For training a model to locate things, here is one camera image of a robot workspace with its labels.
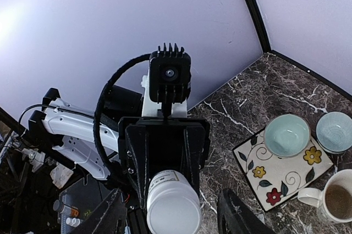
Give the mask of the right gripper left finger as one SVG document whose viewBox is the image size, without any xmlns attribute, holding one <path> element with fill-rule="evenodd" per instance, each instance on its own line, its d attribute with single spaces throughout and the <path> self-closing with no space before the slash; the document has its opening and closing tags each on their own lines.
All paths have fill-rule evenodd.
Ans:
<svg viewBox="0 0 352 234">
<path fill-rule="evenodd" d="M 70 233 L 123 233 L 123 201 L 112 191 L 93 213 Z"/>
</svg>

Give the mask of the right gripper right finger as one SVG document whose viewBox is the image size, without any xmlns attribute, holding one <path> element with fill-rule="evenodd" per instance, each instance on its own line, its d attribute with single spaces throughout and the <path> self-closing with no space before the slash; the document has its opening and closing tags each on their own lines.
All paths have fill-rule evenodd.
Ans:
<svg viewBox="0 0 352 234">
<path fill-rule="evenodd" d="M 221 190 L 218 195 L 217 223 L 219 233 L 274 233 L 230 188 Z"/>
</svg>

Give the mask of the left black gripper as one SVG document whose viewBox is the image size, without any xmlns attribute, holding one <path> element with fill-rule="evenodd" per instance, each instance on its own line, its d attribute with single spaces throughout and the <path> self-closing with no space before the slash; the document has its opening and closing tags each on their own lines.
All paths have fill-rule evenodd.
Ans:
<svg viewBox="0 0 352 234">
<path fill-rule="evenodd" d="M 135 170 L 135 190 L 146 209 L 150 179 L 163 170 L 182 173 L 196 194 L 210 147 L 210 125 L 196 118 L 122 118 L 119 149 L 125 169 Z"/>
</svg>

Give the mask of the small white pill bottle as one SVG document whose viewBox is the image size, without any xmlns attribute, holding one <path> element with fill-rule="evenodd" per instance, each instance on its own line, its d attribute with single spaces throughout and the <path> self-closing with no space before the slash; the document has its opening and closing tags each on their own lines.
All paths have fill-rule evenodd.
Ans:
<svg viewBox="0 0 352 234">
<path fill-rule="evenodd" d="M 201 219 L 199 197 L 184 175 L 164 170 L 152 178 L 146 215 L 151 233 L 198 233 Z"/>
</svg>

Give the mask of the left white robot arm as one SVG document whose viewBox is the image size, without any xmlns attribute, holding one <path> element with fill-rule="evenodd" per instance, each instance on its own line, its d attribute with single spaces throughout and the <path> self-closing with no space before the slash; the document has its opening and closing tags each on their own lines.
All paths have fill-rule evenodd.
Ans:
<svg viewBox="0 0 352 234">
<path fill-rule="evenodd" d="M 93 112 L 62 100 L 51 88 L 32 111 L 27 140 L 61 164 L 80 165 L 108 187 L 132 195 L 142 209 L 152 179 L 165 170 L 200 191 L 210 125 L 189 118 L 186 102 L 156 103 L 148 93 L 114 86 L 95 121 Z"/>
</svg>

